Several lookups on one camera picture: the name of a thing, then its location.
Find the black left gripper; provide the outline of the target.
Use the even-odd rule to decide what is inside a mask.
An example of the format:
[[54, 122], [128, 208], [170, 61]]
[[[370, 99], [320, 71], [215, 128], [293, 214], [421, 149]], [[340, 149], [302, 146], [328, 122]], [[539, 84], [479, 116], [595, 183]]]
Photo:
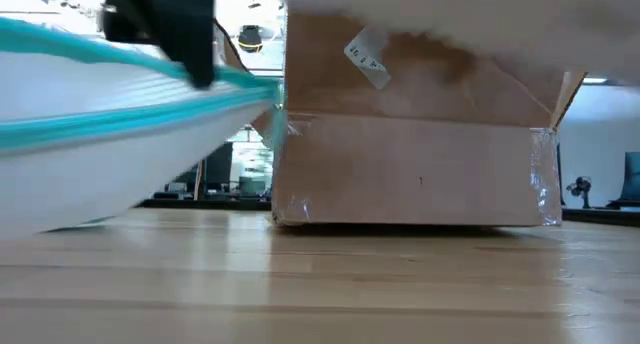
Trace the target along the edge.
[[159, 46], [204, 90], [215, 80], [213, 9], [214, 0], [105, 0], [102, 29], [109, 41]]

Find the teal-edged mesh zipper pouch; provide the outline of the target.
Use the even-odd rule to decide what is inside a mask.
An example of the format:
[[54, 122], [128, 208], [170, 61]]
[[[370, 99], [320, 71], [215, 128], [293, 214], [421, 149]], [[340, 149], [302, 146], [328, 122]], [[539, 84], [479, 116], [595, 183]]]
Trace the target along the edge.
[[280, 100], [215, 74], [199, 90], [177, 63], [0, 17], [0, 239], [117, 215]]

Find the brown taped cardboard box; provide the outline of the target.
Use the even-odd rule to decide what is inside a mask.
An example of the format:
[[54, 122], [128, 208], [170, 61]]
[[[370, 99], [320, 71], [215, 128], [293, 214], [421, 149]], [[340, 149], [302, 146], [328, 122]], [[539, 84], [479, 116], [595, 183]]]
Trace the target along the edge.
[[272, 218], [561, 221], [556, 133], [587, 73], [640, 84], [640, 0], [217, 0], [283, 27]]

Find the black monitor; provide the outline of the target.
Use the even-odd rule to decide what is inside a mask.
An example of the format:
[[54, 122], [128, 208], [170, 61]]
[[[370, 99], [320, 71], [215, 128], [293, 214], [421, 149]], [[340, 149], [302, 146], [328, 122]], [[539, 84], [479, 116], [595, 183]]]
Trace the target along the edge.
[[[225, 143], [205, 160], [203, 165], [203, 175], [201, 185], [207, 189], [220, 190], [222, 184], [230, 183], [230, 173], [232, 165], [233, 144]], [[173, 179], [173, 182], [186, 183], [189, 190], [195, 189], [198, 165]]]

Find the black aluminium table frame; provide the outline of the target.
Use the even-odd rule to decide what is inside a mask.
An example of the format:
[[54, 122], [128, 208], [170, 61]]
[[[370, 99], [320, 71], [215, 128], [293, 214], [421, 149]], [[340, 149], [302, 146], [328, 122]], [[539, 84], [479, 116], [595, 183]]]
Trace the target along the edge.
[[[270, 211], [269, 202], [146, 199], [137, 208]], [[604, 209], [562, 209], [562, 219], [572, 222], [640, 228], [640, 212]]]

